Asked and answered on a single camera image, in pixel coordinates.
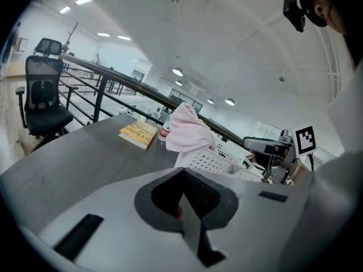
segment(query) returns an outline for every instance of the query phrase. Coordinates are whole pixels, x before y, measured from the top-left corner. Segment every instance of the white ceiling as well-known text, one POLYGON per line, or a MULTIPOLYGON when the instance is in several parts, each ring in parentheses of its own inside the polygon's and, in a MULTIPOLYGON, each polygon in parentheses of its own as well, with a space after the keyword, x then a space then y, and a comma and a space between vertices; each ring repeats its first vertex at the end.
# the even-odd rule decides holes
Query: white ceiling
POLYGON ((237 106, 280 100, 324 109, 339 91, 331 33, 309 20, 297 32, 282 15, 283 0, 46 1, 57 11, 70 6, 64 17, 93 35, 130 36, 169 82, 179 79, 172 68, 181 67, 182 80, 219 108, 229 108, 224 99, 232 97, 237 106))

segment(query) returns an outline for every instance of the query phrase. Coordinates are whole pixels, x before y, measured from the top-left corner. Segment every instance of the pink cloth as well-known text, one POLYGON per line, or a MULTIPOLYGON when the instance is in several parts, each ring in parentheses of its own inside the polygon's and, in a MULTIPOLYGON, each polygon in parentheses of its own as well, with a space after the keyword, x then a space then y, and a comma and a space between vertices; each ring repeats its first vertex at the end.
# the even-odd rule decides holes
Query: pink cloth
POLYGON ((202 147, 216 150, 210 128, 200 119, 187 103, 181 103, 172 114, 170 133, 166 137, 166 149, 190 152, 202 147))

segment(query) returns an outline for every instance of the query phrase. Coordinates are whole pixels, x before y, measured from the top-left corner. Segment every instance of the black mesh chair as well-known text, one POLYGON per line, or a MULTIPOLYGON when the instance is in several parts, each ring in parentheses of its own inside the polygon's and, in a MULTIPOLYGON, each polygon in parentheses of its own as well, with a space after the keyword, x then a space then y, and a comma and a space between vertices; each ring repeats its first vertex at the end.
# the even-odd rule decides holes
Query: black mesh chair
POLYGON ((50 54, 60 55, 62 44, 51 39, 41 39, 35 48, 44 56, 29 56, 26 60, 27 98, 23 110, 24 87, 16 89, 19 96, 20 115, 24 128, 34 136, 45 137, 35 149, 56 139, 56 134, 73 120, 71 113, 60 106, 58 83, 63 62, 49 58, 50 54))

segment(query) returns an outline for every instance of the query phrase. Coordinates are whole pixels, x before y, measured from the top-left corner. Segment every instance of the yellow book cover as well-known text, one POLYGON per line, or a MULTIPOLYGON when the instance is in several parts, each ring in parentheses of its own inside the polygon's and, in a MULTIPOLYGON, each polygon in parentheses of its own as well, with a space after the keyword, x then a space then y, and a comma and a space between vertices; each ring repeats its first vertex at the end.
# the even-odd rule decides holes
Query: yellow book cover
POLYGON ((155 137, 158 129, 140 120, 122 128, 119 136, 127 141, 146 149, 155 137))

